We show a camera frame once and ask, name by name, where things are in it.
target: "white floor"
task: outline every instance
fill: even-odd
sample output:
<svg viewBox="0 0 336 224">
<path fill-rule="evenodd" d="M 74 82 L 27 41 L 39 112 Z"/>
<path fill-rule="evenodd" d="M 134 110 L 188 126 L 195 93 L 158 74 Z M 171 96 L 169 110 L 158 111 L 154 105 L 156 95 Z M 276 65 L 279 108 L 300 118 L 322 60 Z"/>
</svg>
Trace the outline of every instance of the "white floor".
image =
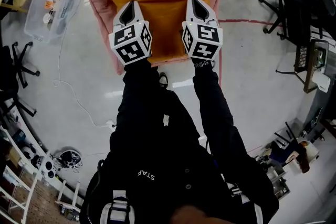
<svg viewBox="0 0 336 224">
<path fill-rule="evenodd" d="M 258 0 L 221 0 L 219 19 L 269 21 L 270 15 Z M 24 22 L 25 14 L 21 13 L 10 13 L 2 20 L 5 45 L 18 41 L 22 50 L 23 45 L 32 40 L 23 33 Z M 222 28 L 223 93 L 246 148 L 253 155 L 253 150 L 270 141 L 285 121 L 306 119 L 314 92 L 306 95 L 297 78 L 275 73 L 277 67 L 292 70 L 295 59 L 295 47 L 281 41 L 276 31 L 265 35 L 263 25 L 253 23 L 222 23 Z M 27 118 L 51 152 L 71 146 L 82 154 L 83 166 L 79 173 L 68 170 L 62 171 L 61 176 L 73 186 L 80 181 L 80 191 L 84 194 L 98 160 L 109 151 L 111 131 L 93 125 L 89 115 L 76 103 L 70 86 L 53 85 L 53 80 L 59 79 L 60 48 L 61 44 L 34 40 L 26 61 L 40 70 L 41 75 L 27 75 L 29 85 L 20 90 L 19 96 L 37 109 L 34 118 Z M 122 76 L 113 70 L 87 0 L 81 0 L 66 31 L 59 67 L 61 79 L 72 85 L 78 101 L 96 125 L 116 120 L 123 90 Z M 180 97 L 202 134 L 198 99 L 190 85 L 194 74 L 191 62 L 162 66 L 159 71 L 167 72 L 170 89 Z"/>
</svg>

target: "white container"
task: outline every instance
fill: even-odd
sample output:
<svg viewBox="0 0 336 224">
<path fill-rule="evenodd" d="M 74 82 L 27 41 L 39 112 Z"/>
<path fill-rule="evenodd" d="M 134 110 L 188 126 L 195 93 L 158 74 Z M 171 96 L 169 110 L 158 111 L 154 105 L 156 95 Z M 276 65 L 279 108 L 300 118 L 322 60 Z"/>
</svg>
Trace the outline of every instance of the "white container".
<svg viewBox="0 0 336 224">
<path fill-rule="evenodd" d="M 312 81 L 317 84 L 319 89 L 323 92 L 328 92 L 329 85 L 330 85 L 330 78 L 326 75 L 322 74 L 320 71 L 315 70 Z"/>
<path fill-rule="evenodd" d="M 39 41 L 49 43 L 54 39 L 63 38 L 68 22 L 75 14 L 80 0 L 59 0 L 51 25 L 43 22 L 44 15 L 49 12 L 45 8 L 46 1 L 31 1 L 24 31 Z"/>
</svg>

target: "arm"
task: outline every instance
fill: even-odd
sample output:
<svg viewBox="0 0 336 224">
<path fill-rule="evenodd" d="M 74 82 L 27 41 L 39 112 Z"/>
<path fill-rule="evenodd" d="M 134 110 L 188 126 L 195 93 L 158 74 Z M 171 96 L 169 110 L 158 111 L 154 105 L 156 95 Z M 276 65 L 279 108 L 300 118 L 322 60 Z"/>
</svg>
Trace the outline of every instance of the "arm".
<svg viewBox="0 0 336 224">
<path fill-rule="evenodd" d="M 264 223 L 268 223 L 279 208 L 272 183 L 259 164 L 247 154 L 211 62 L 195 59 L 193 62 L 193 81 L 211 152 L 225 180 L 236 183 L 251 201 L 259 205 Z"/>
<path fill-rule="evenodd" d="M 125 87 L 118 109 L 117 131 L 144 124 L 157 103 L 159 74 L 147 59 L 125 66 Z"/>
</svg>

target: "black and white cube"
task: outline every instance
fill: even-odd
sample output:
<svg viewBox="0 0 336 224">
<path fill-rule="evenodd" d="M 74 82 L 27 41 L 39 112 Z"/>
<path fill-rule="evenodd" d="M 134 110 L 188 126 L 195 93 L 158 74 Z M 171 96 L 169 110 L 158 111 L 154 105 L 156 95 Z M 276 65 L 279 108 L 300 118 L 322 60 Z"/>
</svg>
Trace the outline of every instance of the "black and white cube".
<svg viewBox="0 0 336 224">
<path fill-rule="evenodd" d="M 223 44 L 223 30 L 219 27 L 183 22 L 182 42 L 190 57 L 214 60 Z"/>
<path fill-rule="evenodd" d="M 109 35 L 112 51 L 123 65 L 147 58 L 151 52 L 152 35 L 149 22 L 141 20 Z"/>
</svg>

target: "clear plastic container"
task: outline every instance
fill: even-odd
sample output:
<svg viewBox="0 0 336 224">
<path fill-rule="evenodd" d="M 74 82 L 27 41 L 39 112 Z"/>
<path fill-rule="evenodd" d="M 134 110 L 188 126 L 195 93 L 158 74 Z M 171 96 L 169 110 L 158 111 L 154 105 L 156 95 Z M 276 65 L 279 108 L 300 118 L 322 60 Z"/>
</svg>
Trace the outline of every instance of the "clear plastic container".
<svg viewBox="0 0 336 224">
<path fill-rule="evenodd" d="M 55 2 L 54 6 L 51 5 L 50 9 L 50 2 L 53 1 Z M 79 1 L 32 0 L 26 19 L 25 33 L 46 43 L 63 38 L 68 22 L 75 14 Z"/>
</svg>

